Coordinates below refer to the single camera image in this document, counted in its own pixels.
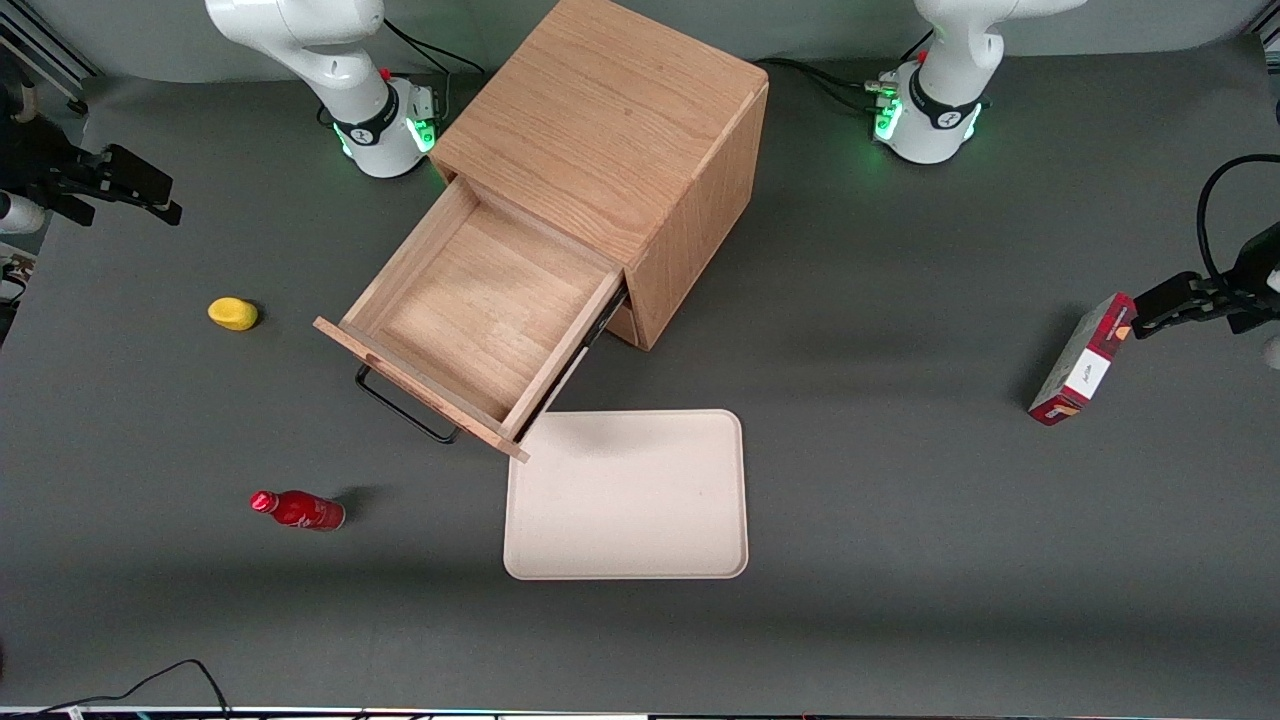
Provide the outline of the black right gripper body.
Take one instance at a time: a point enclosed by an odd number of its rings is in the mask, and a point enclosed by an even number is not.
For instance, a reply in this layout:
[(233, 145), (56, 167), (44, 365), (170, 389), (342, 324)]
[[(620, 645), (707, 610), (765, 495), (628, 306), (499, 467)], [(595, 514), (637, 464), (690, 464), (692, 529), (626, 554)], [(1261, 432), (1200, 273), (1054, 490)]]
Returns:
[(99, 196), (108, 159), (41, 115), (35, 86), (3, 86), (1, 225), (42, 227), (52, 214), (92, 225), (96, 210), (81, 196)]

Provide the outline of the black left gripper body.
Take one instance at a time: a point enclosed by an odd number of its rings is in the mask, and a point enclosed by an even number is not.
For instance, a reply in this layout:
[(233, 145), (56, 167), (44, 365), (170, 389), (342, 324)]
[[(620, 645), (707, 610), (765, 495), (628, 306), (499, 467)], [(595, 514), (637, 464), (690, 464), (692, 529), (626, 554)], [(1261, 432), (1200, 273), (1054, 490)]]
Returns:
[(1215, 283), (1233, 334), (1244, 334), (1279, 318), (1279, 223), (1247, 241), (1235, 264)]

